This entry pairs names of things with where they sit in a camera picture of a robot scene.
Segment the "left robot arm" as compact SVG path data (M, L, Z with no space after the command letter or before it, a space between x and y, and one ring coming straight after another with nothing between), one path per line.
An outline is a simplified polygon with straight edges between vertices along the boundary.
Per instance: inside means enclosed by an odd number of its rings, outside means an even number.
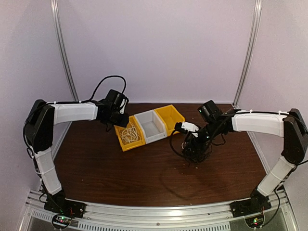
M66 122L98 120L105 125L124 128L128 124L128 114L125 113L128 102L128 97L116 90L109 90L107 96L100 101L35 101L24 123L23 138L48 197L47 203L59 214L69 210L69 202L65 200L52 159L54 126Z

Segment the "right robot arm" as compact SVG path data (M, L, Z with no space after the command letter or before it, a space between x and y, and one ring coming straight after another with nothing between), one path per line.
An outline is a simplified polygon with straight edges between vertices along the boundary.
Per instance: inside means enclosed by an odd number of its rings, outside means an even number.
M185 159L200 163L208 156L208 149L218 135L229 132L257 132L283 138L283 151L275 166L256 186L247 201L247 209L257 212L265 205L265 199L299 165L306 163L308 149L308 129L298 109L287 112L261 112L231 109L222 112L212 101L198 108L198 112L207 123L200 128L192 123L183 123L181 128L188 133L182 154Z

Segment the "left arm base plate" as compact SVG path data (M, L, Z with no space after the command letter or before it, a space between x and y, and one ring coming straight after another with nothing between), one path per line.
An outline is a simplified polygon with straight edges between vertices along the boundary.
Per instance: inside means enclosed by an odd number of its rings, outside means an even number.
M76 202L66 199L60 202L47 199L44 205L45 210L65 215L71 218L83 218L85 207L86 205L82 202Z

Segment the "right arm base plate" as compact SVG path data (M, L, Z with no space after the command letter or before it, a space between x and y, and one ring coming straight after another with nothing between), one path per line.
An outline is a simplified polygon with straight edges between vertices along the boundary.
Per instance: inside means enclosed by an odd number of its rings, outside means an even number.
M234 218L260 213L270 208L271 203L268 199L261 200L258 198L250 198L242 201L234 201L230 204L230 209Z

